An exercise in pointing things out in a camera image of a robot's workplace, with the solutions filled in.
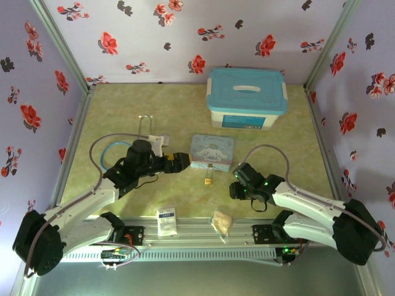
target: metal rod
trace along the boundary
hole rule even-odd
[[[144,118],[149,118],[149,134],[152,134],[152,115],[138,115],[138,118],[140,118],[140,122],[138,125],[138,135],[141,135],[141,122]]]

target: blue cable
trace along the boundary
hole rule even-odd
[[[118,144],[123,144],[123,145],[127,145],[127,146],[131,146],[131,144],[129,144],[129,143],[127,143],[127,142],[114,142],[114,143],[111,143],[110,145],[108,145],[104,150],[103,150],[103,153],[101,154],[101,156],[100,156],[100,166],[103,168],[103,170],[108,170],[108,168],[106,168],[105,166],[104,166],[104,156],[105,156],[105,154],[107,153],[107,151],[112,147],[112,146],[115,146],[115,145],[118,145]]]

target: cartoon tin box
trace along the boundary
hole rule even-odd
[[[195,134],[191,155],[193,168],[212,167],[218,171],[229,171],[233,160],[233,139]]]

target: wall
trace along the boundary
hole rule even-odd
[[[395,47],[393,1],[361,0],[312,87],[316,116],[339,163],[345,198],[361,200],[385,232],[373,255],[383,295],[395,282]]]
[[[0,16],[0,295],[9,295],[20,265],[12,244],[26,212],[49,207],[82,90],[28,1],[4,1]]]
[[[344,0],[44,0],[90,83],[205,83],[212,67],[305,83]]]

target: small white package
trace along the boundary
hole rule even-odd
[[[223,243],[225,243],[225,239],[229,236],[232,221],[231,216],[220,210],[216,210],[210,219],[212,227],[214,227]]]
[[[158,236],[173,236],[177,234],[175,208],[161,208],[157,211]]]

